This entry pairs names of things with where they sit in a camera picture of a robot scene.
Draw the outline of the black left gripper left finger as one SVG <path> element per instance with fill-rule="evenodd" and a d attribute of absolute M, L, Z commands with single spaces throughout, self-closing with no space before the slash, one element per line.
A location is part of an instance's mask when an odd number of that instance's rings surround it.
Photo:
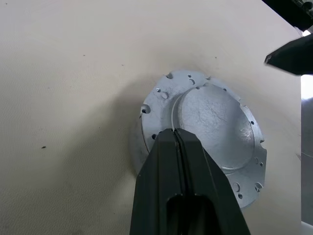
<path fill-rule="evenodd" d="M 130 235 L 190 235 L 182 147 L 190 133 L 166 129 L 137 178 Z"/>

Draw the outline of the motor base with circuit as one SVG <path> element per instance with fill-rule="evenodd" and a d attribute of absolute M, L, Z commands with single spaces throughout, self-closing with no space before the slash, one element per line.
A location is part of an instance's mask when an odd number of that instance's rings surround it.
<path fill-rule="evenodd" d="M 216 78 L 179 70 L 163 76 L 144 99 L 130 139 L 136 172 L 165 129 L 195 134 L 227 176 L 242 209 L 258 199 L 265 184 L 267 151 L 250 109 Z"/>

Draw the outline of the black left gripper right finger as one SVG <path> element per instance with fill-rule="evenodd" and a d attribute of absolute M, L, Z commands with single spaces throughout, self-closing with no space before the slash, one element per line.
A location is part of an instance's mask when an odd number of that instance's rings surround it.
<path fill-rule="evenodd" d="M 232 187 L 195 134 L 176 129 L 181 235 L 251 235 Z"/>

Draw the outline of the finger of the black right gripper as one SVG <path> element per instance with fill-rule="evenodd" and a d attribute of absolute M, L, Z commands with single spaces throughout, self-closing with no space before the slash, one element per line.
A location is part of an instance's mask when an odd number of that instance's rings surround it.
<path fill-rule="evenodd" d="M 286 43 L 267 55 L 264 63 L 298 76 L 313 75 L 313 34 Z"/>

